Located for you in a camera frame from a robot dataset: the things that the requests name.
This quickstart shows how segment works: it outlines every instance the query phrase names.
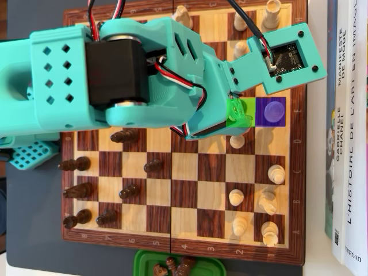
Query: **ventilation hole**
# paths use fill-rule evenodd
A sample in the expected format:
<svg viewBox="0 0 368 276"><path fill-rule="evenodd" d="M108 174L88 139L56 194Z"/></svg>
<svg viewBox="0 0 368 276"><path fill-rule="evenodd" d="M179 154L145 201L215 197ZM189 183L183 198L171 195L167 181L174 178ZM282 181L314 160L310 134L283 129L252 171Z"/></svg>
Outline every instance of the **ventilation hole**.
<svg viewBox="0 0 368 276"><path fill-rule="evenodd" d="M68 102L72 102L74 97L72 95L68 95L66 98L65 98Z"/></svg>
<svg viewBox="0 0 368 276"><path fill-rule="evenodd" d="M65 81L64 81L64 83L67 85L67 86L69 86L69 85L71 85L71 83L72 83L73 81L70 79L70 78L67 78Z"/></svg>
<svg viewBox="0 0 368 276"><path fill-rule="evenodd" d="M48 48L48 47L46 47L44 50L43 50L43 52L44 52L44 54L45 55L49 55L50 53L51 53L51 49L50 48Z"/></svg>
<svg viewBox="0 0 368 276"><path fill-rule="evenodd" d="M55 102L55 99L54 98L52 98L51 96L50 97L48 97L48 99L46 100L50 105L52 105L53 104L53 102Z"/></svg>
<svg viewBox="0 0 368 276"><path fill-rule="evenodd" d="M51 88L51 86L53 86L53 82L51 80L48 80L45 85L48 87L48 88Z"/></svg>
<svg viewBox="0 0 368 276"><path fill-rule="evenodd" d="M196 52L194 51L193 45L191 44L191 41L188 39L186 41L186 44L188 45L189 52L194 60L198 58Z"/></svg>
<svg viewBox="0 0 368 276"><path fill-rule="evenodd" d="M63 51L65 52L65 53L67 53L67 52L69 52L69 50L70 50L70 47L67 45L67 44L65 44L64 46L63 46Z"/></svg>
<svg viewBox="0 0 368 276"><path fill-rule="evenodd" d="M63 64L63 66L64 66L66 69L69 69L69 68L70 68L70 66L71 66L71 63L70 63L70 62L68 62L68 61L66 61L66 62Z"/></svg>
<svg viewBox="0 0 368 276"><path fill-rule="evenodd" d="M45 65L44 68L45 68L46 71L50 72L51 69L52 69L52 66L48 63L48 64Z"/></svg>
<svg viewBox="0 0 368 276"><path fill-rule="evenodd" d="M180 53L182 53L182 55L184 56L186 54L185 49L184 49L184 45L183 45L182 41L180 40L180 37L177 33L175 33L175 42L177 43L177 46L179 48Z"/></svg>

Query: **gray table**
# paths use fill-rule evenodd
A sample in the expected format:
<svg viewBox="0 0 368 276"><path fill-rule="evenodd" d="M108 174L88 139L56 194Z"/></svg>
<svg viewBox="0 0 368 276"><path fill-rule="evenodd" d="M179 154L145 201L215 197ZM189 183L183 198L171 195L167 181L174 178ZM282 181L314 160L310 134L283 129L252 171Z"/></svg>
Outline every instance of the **gray table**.
<svg viewBox="0 0 368 276"><path fill-rule="evenodd" d="M62 26L64 9L87 0L8 0L8 38ZM97 0L96 5L115 3ZM62 240L60 155L33 171L7 166L7 261L11 266L74 275L132 275L136 250ZM228 276L298 276L301 267L221 260Z"/></svg>

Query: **white pawn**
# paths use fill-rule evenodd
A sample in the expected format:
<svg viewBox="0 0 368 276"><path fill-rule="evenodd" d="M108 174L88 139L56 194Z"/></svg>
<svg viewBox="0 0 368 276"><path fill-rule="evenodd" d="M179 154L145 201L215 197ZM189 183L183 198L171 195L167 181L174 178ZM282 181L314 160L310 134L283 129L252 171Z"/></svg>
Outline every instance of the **white pawn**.
<svg viewBox="0 0 368 276"><path fill-rule="evenodd" d="M271 216L273 216L277 211L276 197L269 191L264 191L262 193L258 199L258 205Z"/></svg>
<svg viewBox="0 0 368 276"><path fill-rule="evenodd" d="M235 13L234 28L239 32L242 32L246 30L247 27L247 23L242 19L242 17L238 13Z"/></svg>
<svg viewBox="0 0 368 276"><path fill-rule="evenodd" d="M285 170L280 165L273 165L268 171L269 178L277 185L282 184L285 181Z"/></svg>
<svg viewBox="0 0 368 276"><path fill-rule="evenodd" d="M235 236L241 237L247 229L247 220L244 217L236 217L232 222L232 232Z"/></svg>
<svg viewBox="0 0 368 276"><path fill-rule="evenodd" d="M191 19L186 7L182 5L177 7L177 11L171 16L171 18L176 22L183 24L185 27L189 29L193 28L193 20Z"/></svg>
<svg viewBox="0 0 368 276"><path fill-rule="evenodd" d="M233 148L241 148L245 142L246 139L244 138L243 135L231 136L230 138L230 145Z"/></svg>
<svg viewBox="0 0 368 276"><path fill-rule="evenodd" d="M278 244L278 227L276 224L268 221L262 225L261 233L263 236L263 243L268 247L274 247Z"/></svg>
<svg viewBox="0 0 368 276"><path fill-rule="evenodd" d="M232 206L238 206L243 202L244 194L240 190L232 190L229 193L229 200Z"/></svg>
<svg viewBox="0 0 368 276"><path fill-rule="evenodd" d="M238 59L247 53L247 43L245 41L239 41L235 44L234 59Z"/></svg>

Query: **green tray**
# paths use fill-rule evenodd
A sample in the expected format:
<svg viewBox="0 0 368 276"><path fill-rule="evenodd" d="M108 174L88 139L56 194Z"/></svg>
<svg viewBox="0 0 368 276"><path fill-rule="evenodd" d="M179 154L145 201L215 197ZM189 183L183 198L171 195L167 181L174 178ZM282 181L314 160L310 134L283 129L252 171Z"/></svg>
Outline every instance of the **green tray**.
<svg viewBox="0 0 368 276"><path fill-rule="evenodd" d="M133 276L154 276L154 266L159 263L166 266L166 258L173 257L180 264L181 255L173 255L163 252L139 250L134 257ZM196 265L190 271L190 276L226 276L224 265L214 258L196 257Z"/></svg>

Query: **chessboard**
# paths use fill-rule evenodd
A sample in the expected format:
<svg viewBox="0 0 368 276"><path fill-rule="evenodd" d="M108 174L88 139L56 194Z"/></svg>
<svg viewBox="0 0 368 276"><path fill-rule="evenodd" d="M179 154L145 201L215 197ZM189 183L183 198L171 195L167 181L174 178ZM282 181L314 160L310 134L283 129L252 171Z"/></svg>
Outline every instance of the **chessboard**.
<svg viewBox="0 0 368 276"><path fill-rule="evenodd" d="M239 5L262 29L266 0L239 0ZM281 1L282 28L306 21L306 0ZM149 0L127 2L123 17L140 22L169 17L183 5L193 19L193 30L213 47L221 60L232 60L235 44L252 34L234 29L235 11L226 0ZM111 17L114 5L94 7L96 21ZM67 10L65 26L86 24L86 9ZM255 125L245 133L244 145L231 147L230 137L214 136L185 141L168 128L138 129L137 143L114 143L110 136L123 130L68 132L62 135L63 160L87 156L87 171L64 171L63 190L89 182L92 195L63 198L62 218L89 209L92 219L73 229L63 227L63 239L82 243L140 248L173 254L257 260L303 265L305 256L305 86L266 96L262 85L242 93L256 102ZM281 102L285 115L277 124L265 125L262 108ZM144 165L159 159L163 168L146 173ZM279 165L285 180L276 185L268 170ZM127 200L119 192L129 185L139 195ZM240 190L243 202L233 206L232 190ZM266 213L259 204L263 195L275 196L276 211ZM96 218L115 210L118 220L97 225ZM241 236L233 233L233 221L246 221ZM263 242L262 226L276 225L277 244Z"/></svg>

